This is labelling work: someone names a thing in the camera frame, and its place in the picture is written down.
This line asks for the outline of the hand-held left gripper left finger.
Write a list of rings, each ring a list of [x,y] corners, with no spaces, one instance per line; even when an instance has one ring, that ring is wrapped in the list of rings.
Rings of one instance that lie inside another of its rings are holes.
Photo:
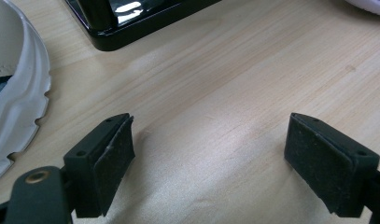
[[[128,113],[105,119],[64,155],[65,173],[75,188],[77,217],[107,214],[135,157],[133,121]]]

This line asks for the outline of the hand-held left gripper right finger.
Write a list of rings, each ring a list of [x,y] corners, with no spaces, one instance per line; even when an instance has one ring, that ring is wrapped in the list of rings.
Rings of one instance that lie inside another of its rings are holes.
[[[380,218],[380,156],[320,119],[293,113],[284,157],[338,217]]]

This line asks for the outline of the navy and white sneaker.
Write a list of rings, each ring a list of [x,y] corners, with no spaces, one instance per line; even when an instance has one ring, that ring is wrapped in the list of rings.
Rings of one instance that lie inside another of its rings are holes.
[[[49,55],[35,27],[9,0],[0,0],[0,177],[12,153],[33,140],[48,107]]]

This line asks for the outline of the red and black shoe rack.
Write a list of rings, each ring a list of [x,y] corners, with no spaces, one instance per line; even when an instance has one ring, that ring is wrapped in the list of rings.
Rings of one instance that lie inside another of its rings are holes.
[[[64,0],[91,43],[113,51],[220,0]]]

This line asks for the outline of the purple sandal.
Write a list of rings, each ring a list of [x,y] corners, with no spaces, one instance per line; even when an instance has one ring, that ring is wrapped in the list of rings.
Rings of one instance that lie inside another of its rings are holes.
[[[349,4],[380,15],[380,0],[345,0]]]

